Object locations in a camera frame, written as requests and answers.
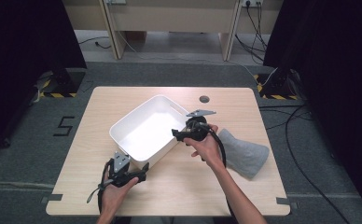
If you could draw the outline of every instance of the power outlet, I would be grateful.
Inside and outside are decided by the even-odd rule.
[[[243,0],[242,7],[247,7],[246,3],[250,1],[250,7],[258,7],[258,4],[262,6],[263,0]]]

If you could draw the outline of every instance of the human hand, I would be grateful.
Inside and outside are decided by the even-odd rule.
[[[208,125],[215,133],[218,131],[218,126],[213,124]],[[221,157],[219,156],[218,143],[210,133],[208,133],[201,142],[195,141],[191,138],[184,138],[183,141],[187,145],[193,146],[196,149],[196,151],[192,153],[192,157],[200,155],[211,168],[215,165],[223,165]]]
[[[108,180],[108,171],[106,171],[104,176],[104,182]],[[116,212],[120,208],[120,205],[123,203],[126,195],[129,190],[138,182],[138,177],[131,179],[126,185],[121,188],[109,184],[105,187],[103,196],[102,196],[102,213],[97,220],[97,223],[111,223]]]

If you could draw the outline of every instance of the wooden table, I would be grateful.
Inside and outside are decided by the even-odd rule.
[[[236,138],[271,149],[258,105],[247,88],[98,87],[94,90],[73,144],[64,162],[47,213],[56,216],[99,215],[97,196],[86,203],[100,182],[104,163],[119,151],[109,135],[110,127],[141,103],[157,94],[174,100],[187,111],[215,110],[209,123],[227,128]],[[202,95],[210,97],[201,103]],[[146,182],[132,188],[118,216],[229,216],[224,193],[216,177],[200,158],[191,158],[193,147],[178,143],[147,172]],[[264,216],[284,216],[288,205],[275,159],[269,158],[253,179],[229,169],[242,191]]]

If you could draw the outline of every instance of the yellow and black tape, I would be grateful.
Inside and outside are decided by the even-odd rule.
[[[254,75],[254,78],[256,81],[258,81],[259,75]],[[259,92],[259,96],[264,99],[274,99],[274,100],[297,100],[298,97],[295,94],[289,95],[289,94],[267,94],[264,91],[264,88],[262,87],[263,83],[258,83],[257,88]]]
[[[76,93],[59,93],[59,92],[41,92],[41,97],[53,97],[53,98],[64,98],[64,97],[76,97]]]
[[[51,79],[44,83],[40,97],[64,98],[64,97],[76,97],[77,96],[76,92],[69,92],[69,91],[75,91],[75,90],[63,89],[61,92],[57,92],[57,91],[59,91],[59,88],[58,89],[53,88],[53,86],[51,87],[49,84],[50,85],[52,84]]]

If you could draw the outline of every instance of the hazard tape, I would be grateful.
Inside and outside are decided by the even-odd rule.
[[[258,80],[258,77],[259,75],[254,75],[254,78],[256,80]],[[298,97],[296,95],[268,95],[268,94],[265,94],[263,91],[262,91],[262,85],[263,83],[259,83],[257,85],[257,88],[258,88],[258,92],[259,92],[259,96],[264,98],[264,99],[274,99],[274,100],[297,100]]]
[[[41,92],[41,97],[53,97],[53,98],[64,98],[64,97],[76,97],[76,93],[58,93],[58,92]]]

